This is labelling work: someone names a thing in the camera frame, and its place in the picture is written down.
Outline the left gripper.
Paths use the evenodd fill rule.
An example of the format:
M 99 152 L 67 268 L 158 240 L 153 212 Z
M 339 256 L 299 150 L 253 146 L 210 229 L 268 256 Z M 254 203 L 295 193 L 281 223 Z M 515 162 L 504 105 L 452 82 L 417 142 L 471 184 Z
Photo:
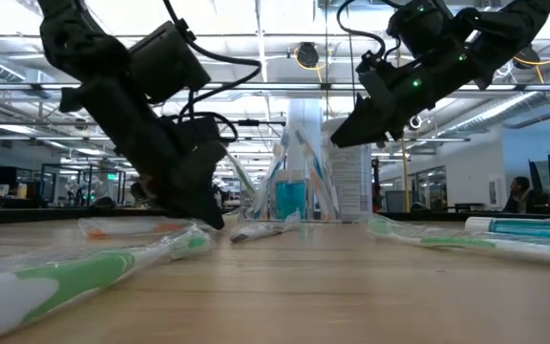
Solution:
M 166 125 L 135 87 L 114 79 L 93 79 L 64 88 L 60 107 L 83 108 L 127 158 L 158 206 L 174 218 L 201 220 L 222 229 L 224 220 L 209 188 L 225 148 L 197 131 Z

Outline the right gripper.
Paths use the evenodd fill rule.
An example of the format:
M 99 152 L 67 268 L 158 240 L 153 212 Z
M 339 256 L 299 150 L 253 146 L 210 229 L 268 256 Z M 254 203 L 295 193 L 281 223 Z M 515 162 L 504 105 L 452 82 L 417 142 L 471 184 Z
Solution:
M 356 94 L 353 111 L 330 141 L 351 147 L 384 141 L 387 133 L 398 136 L 411 117 L 478 76 L 475 57 L 461 47 L 432 51 L 402 67 L 388 62 L 383 70 L 365 73 L 370 96 Z

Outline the blue mouthwash bottle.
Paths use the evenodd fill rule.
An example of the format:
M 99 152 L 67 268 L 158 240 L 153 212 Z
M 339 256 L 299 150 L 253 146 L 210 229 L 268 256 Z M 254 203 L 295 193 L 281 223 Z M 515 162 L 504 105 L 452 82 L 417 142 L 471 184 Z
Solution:
M 299 211 L 301 218 L 307 217 L 307 184 L 301 170 L 279 170 L 275 175 L 275 215 L 285 220 Z

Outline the green toothbrush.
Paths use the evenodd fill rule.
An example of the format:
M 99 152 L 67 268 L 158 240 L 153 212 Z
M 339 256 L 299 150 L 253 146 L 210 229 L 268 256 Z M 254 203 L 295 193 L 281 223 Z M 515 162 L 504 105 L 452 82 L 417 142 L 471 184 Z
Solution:
M 382 240 L 415 247 L 467 249 L 484 254 L 550 264 L 550 246 L 497 239 L 484 239 L 442 226 L 420 226 L 373 215 L 368 232 Z
M 0 336 L 93 296 L 156 262 L 202 254 L 196 226 L 129 247 L 74 247 L 0 259 Z

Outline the teal packaged toothbrush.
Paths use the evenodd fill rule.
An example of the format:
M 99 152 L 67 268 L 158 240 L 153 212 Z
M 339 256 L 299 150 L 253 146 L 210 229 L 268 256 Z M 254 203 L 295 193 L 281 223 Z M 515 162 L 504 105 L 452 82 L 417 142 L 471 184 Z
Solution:
M 484 239 L 550 246 L 550 218 L 470 217 L 465 222 L 464 232 Z

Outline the white wipes canister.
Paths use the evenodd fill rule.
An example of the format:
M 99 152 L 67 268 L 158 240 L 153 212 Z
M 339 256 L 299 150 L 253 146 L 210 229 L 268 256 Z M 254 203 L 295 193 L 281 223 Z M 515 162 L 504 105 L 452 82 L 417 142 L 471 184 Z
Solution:
M 372 167 L 369 145 L 339 148 L 330 136 L 346 118 L 322 123 L 322 151 L 327 156 L 344 223 L 365 223 L 372 214 Z

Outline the long ceiling light bar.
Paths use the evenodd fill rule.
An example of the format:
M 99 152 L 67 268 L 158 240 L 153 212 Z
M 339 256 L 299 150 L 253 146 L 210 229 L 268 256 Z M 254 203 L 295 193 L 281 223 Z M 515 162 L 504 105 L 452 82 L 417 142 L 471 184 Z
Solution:
M 76 88 L 79 86 L 79 83 L 0 83 L 0 90 L 54 91 L 61 88 Z M 352 88 L 360 90 L 362 86 L 350 83 L 245 83 L 238 86 L 239 90 L 250 91 L 351 91 Z M 485 92 L 550 92 L 550 84 L 494 84 L 488 86 Z

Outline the clear plastic cup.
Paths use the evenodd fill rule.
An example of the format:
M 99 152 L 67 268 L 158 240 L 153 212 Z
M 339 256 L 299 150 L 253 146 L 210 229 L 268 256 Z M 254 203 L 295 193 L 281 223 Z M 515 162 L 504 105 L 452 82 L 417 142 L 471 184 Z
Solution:
M 306 184 L 307 184 L 307 217 L 304 220 L 302 219 L 302 221 L 313 221 L 313 220 L 316 219 L 316 217 L 315 217 L 315 210 L 316 210 L 315 194 L 314 194 L 314 191 L 313 191 L 313 186 L 311 184 L 311 181 L 310 181 L 309 177 L 306 175 L 305 172 L 304 172 L 304 177 L 305 177 Z M 273 180 L 271 181 L 271 183 L 269 184 L 268 216 L 269 216 L 269 219 L 272 220 L 272 221 L 283 221 L 283 220 L 278 220 L 276 218 L 276 215 L 275 215 L 275 187 L 274 187 L 274 182 L 275 182 L 275 176 L 274 176 Z

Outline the person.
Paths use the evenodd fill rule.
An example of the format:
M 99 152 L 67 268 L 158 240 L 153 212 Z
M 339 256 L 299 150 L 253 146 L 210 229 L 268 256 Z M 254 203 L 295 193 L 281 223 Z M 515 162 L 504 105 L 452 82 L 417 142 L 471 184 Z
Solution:
M 538 213 L 538 208 L 546 205 L 547 202 L 547 196 L 543 192 L 532 188 L 527 177 L 516 176 L 512 180 L 509 197 L 502 208 L 502 212 L 534 214 Z

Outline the black metal frame rig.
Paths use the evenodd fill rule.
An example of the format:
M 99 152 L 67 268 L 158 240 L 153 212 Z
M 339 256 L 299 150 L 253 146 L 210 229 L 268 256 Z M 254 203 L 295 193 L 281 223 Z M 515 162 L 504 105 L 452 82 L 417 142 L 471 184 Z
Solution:
M 280 141 L 284 127 L 283 121 L 255 118 L 238 118 L 219 125 L 226 153 L 240 161 L 256 190 L 270 165 L 273 145 Z M 240 182 L 240 190 L 246 192 L 233 173 L 226 153 L 224 161 L 219 164 L 217 176 L 234 177 Z

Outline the black aluminium table frame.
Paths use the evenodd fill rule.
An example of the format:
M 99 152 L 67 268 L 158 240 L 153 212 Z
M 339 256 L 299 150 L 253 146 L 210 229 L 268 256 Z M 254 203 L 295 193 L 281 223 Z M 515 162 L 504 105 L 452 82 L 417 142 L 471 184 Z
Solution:
M 87 217 L 141 217 L 141 216 L 167 216 L 166 212 L 151 209 L 92 209 L 89 207 L 66 208 L 41 208 L 41 209 L 0 209 L 0 224 L 20 222 L 41 222 L 71 220 Z M 508 214 L 501 212 L 461 212 L 461 213 L 434 213 L 413 212 L 395 213 L 385 212 L 383 216 L 395 221 L 412 222 L 462 222 L 469 217 L 495 217 L 495 218 L 527 218 L 546 219 L 545 214 Z

